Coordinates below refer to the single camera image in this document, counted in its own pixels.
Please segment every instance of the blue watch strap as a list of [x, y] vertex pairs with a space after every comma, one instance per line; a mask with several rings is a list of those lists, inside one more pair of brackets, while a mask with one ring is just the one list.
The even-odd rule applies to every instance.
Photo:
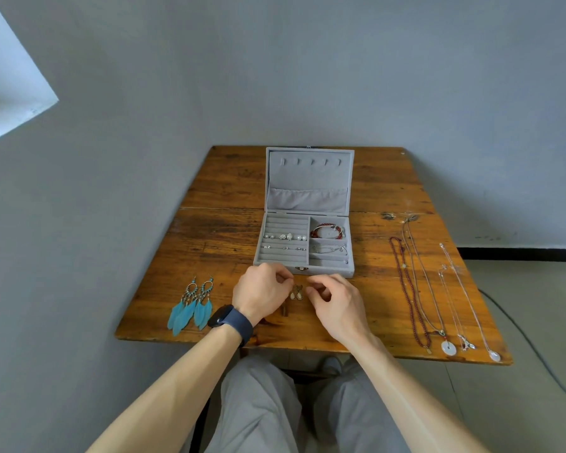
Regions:
[[252, 323], [245, 317], [243, 313], [240, 313], [235, 308], [231, 308], [228, 315], [226, 315], [222, 320], [219, 321], [220, 324], [229, 324], [234, 327], [235, 330], [241, 335], [241, 345], [239, 348], [244, 346], [253, 334]]

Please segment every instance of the jewelry box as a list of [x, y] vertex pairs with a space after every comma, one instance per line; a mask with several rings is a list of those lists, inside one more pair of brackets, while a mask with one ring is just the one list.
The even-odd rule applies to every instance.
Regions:
[[254, 265], [354, 276], [348, 213], [354, 151], [266, 148], [264, 219]]

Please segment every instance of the gray pants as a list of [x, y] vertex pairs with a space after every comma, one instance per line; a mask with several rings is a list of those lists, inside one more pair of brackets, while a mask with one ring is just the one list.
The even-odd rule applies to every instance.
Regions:
[[[206, 453], [298, 453], [302, 406], [293, 380], [262, 358], [242, 359], [222, 383], [222, 411]], [[313, 404], [319, 442], [340, 453], [409, 453], [396, 423], [354, 359]]]

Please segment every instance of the wood grain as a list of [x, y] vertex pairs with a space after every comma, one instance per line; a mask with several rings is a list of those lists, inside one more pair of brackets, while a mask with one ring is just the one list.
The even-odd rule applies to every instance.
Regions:
[[[214, 277], [214, 309], [230, 303], [234, 285], [247, 266], [252, 264], [263, 213], [262, 209], [181, 208], [125, 312], [116, 337], [128, 340], [197, 342], [208, 328], [199, 332], [194, 324], [190, 324], [180, 335], [173, 337], [166, 328], [171, 308], [178, 302], [194, 275], [197, 275], [199, 282], [207, 280], [209, 275]], [[402, 216], [398, 216], [390, 220], [382, 213], [350, 215], [356, 267], [355, 277], [351, 282], [362, 292], [371, 330], [398, 358], [493, 364], [483, 346], [463, 291], [451, 274], [447, 275], [448, 287], [466, 335], [476, 344], [477, 350], [459, 351], [456, 356], [449, 357], [441, 350], [441, 338], [435, 336], [433, 354], [428, 355], [415, 342], [408, 305], [401, 291], [398, 271], [388, 242], [391, 236], [401, 236], [401, 219]], [[462, 281], [490, 347], [501, 354], [501, 364], [511, 364], [511, 355], [441, 218], [436, 214], [424, 214], [411, 223], [411, 228], [451, 336], [450, 340], [459, 345], [445, 291], [438, 277], [438, 269], [446, 261], [439, 247], [441, 242], [451, 253], [455, 265], [460, 267]], [[296, 280], [298, 284], [306, 286], [305, 277], [296, 276]], [[438, 321], [434, 321], [434, 305], [423, 274], [418, 274], [418, 282], [424, 310], [432, 322], [437, 324]], [[284, 318], [280, 312], [275, 312], [265, 318], [255, 328], [254, 336], [247, 346], [345, 351], [322, 327], [308, 299], [288, 300], [287, 304], [288, 316]]]
[[[354, 150], [350, 211], [435, 213], [404, 149], [343, 149]], [[265, 178], [266, 147], [214, 146], [181, 206], [264, 210]]]

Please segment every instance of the open jewelry box lid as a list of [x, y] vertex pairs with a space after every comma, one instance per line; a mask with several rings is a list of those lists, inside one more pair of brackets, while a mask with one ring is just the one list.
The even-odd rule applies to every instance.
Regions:
[[264, 210], [348, 216], [354, 151], [266, 148]]

